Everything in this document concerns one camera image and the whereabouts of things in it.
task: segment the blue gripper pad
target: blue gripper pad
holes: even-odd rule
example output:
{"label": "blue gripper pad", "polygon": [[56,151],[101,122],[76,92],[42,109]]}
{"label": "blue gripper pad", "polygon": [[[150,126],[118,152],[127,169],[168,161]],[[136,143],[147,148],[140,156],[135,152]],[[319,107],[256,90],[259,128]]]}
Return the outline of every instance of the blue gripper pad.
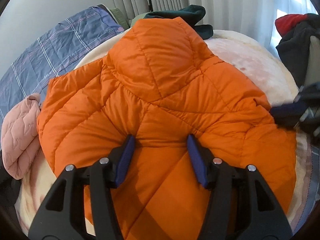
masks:
{"label": "blue gripper pad", "polygon": [[204,188],[206,188],[208,185],[207,167],[201,157],[196,138],[193,134],[188,135],[187,149],[197,180]]}
{"label": "blue gripper pad", "polygon": [[124,149],[122,155],[117,163],[115,184],[119,187],[124,182],[125,176],[131,162],[132,155],[135,148],[135,138],[132,135],[128,135],[124,141]]}

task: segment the orange puffer jacket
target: orange puffer jacket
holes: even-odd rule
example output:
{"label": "orange puffer jacket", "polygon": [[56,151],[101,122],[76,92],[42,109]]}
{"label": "orange puffer jacket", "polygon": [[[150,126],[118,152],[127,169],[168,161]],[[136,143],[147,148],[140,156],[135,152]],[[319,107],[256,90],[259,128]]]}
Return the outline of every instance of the orange puffer jacket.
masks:
{"label": "orange puffer jacket", "polygon": [[[256,165],[287,212],[295,133],[278,129],[269,109],[265,94],[181,18],[142,19],[108,55],[50,81],[38,130],[56,176],[134,135],[126,180],[112,191],[124,238],[194,240],[209,191],[187,154],[190,133],[232,166]],[[92,222],[88,188],[85,207]]]}

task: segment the pink quilted fabric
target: pink quilted fabric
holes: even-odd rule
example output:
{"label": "pink quilted fabric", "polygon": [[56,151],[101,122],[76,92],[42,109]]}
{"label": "pink quilted fabric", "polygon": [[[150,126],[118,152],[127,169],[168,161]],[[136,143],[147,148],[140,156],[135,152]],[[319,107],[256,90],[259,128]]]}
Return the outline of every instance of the pink quilted fabric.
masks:
{"label": "pink quilted fabric", "polygon": [[41,150],[36,119],[40,114],[40,94],[18,103],[5,116],[1,129],[2,159],[7,172],[22,179]]}

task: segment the blue plaid bedding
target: blue plaid bedding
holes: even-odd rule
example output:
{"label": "blue plaid bedding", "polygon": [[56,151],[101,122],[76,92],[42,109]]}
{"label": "blue plaid bedding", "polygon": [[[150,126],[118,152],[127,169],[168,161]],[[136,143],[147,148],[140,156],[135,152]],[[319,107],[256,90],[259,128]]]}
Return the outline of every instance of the blue plaid bedding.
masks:
{"label": "blue plaid bedding", "polygon": [[73,70],[89,51],[123,31],[107,11],[96,6],[39,37],[0,80],[0,127],[18,102],[38,92],[42,103],[51,78]]}

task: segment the white wall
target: white wall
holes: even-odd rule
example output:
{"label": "white wall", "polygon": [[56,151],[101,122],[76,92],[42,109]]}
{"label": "white wall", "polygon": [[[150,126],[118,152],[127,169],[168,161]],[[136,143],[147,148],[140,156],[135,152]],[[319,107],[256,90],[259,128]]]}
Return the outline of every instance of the white wall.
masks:
{"label": "white wall", "polygon": [[0,78],[39,36],[77,12],[113,0],[10,0],[0,17]]}

